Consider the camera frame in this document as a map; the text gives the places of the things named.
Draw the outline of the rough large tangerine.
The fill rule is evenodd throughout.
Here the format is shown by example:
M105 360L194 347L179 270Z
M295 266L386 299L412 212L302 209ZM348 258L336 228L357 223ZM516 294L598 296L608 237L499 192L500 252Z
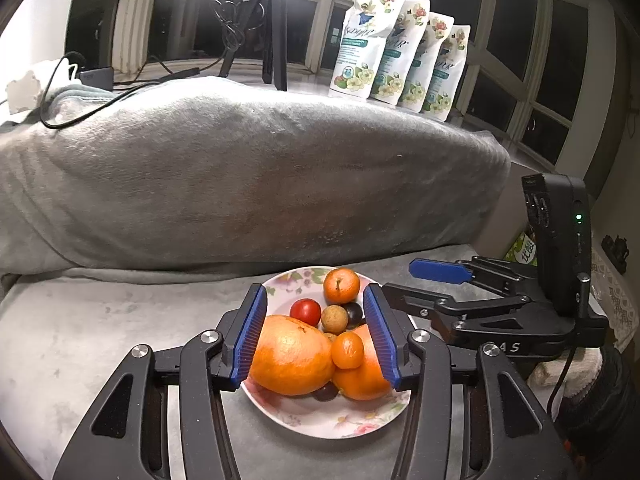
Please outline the rough large tangerine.
M318 328L290 316L265 318L250 379L281 396L306 396L334 374L332 342Z

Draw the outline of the dark plum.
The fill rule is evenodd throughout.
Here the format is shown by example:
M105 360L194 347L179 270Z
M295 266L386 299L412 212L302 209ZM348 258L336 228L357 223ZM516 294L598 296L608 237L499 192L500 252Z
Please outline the dark plum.
M356 302L349 302L348 304L343 304L343 309L347 313L347 328L349 330L352 330L353 328L356 328L363 323L363 310L359 304L357 304Z
M316 390L312 396L319 402L329 402L338 395L338 388L333 382L327 382L323 387Z

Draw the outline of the small mandarin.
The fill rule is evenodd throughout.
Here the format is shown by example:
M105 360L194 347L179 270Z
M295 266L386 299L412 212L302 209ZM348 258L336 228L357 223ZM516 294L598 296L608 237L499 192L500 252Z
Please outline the small mandarin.
M348 304L360 292L360 277L349 268L336 268L326 274L323 282L324 298L328 304Z

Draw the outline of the smooth large orange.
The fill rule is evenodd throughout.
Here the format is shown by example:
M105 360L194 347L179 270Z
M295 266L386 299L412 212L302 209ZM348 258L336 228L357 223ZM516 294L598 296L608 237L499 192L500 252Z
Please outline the smooth large orange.
M392 391L392 385L383 377L369 327L363 324L355 328L354 333L363 342L363 361L360 367L352 370L341 370L337 367L333 375L334 385L343 396L355 401L382 398Z

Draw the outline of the small kumquat orange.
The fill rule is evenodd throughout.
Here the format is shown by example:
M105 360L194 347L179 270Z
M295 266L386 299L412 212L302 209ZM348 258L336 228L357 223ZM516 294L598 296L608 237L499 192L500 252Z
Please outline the small kumquat orange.
M340 370L356 370L364 359L364 345L360 336L354 332L338 335L332 342L333 363Z

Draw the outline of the red cherry tomato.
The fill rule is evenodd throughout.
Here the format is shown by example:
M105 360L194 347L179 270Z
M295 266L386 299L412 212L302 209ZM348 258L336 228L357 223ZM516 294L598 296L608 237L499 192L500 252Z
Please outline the red cherry tomato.
M317 326L321 320L322 307L316 300L303 298L296 300L290 309L290 317L311 326Z

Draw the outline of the brown longan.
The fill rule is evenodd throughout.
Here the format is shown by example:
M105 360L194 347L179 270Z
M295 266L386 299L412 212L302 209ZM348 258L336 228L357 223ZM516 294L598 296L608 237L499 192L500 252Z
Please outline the brown longan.
M346 330L348 322L347 311L337 304L326 307L321 313L321 324L326 333L339 335Z

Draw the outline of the grey back cushion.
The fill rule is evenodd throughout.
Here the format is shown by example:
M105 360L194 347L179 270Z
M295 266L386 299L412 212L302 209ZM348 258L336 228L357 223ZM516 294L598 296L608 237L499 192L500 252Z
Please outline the grey back cushion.
M1 270L250 274L469 243L509 177L470 133L229 79L74 84L1 133Z

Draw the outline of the refill pouch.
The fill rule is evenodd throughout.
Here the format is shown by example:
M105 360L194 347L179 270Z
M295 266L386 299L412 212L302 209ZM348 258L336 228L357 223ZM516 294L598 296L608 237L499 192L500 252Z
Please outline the refill pouch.
M454 26L454 17L431 12L424 34L416 49L409 73L405 80L398 106L419 113L426 98L440 47Z
M444 122L454 105L454 97L468 56L470 25L454 25L442 43L428 86L422 113Z
M405 87L416 49L424 35L431 0L406 0L395 26L387 37L378 73L371 89L372 99L395 106Z
M386 40L406 0L352 0L346 11L340 48L330 82L332 91L367 99L380 67Z

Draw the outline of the black power adapter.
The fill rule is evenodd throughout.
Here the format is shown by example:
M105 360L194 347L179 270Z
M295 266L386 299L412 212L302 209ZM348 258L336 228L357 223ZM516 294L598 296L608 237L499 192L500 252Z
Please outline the black power adapter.
M79 80L86 86L112 91L114 88L114 68L111 66L82 70Z

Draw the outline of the white power strip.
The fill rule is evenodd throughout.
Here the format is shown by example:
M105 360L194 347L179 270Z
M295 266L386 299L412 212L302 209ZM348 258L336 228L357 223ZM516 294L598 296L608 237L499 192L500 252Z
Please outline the white power strip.
M79 82L78 64L67 58L45 60L37 63L21 78L6 85L9 114L20 114L34 110L44 95L44 90L58 90Z

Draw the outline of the black tripod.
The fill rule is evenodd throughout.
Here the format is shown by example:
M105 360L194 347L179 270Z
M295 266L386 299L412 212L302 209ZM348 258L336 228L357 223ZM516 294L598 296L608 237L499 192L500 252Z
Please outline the black tripod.
M215 0L213 12L224 40L219 76L229 75L247 32L265 25L262 81L288 90L288 0Z

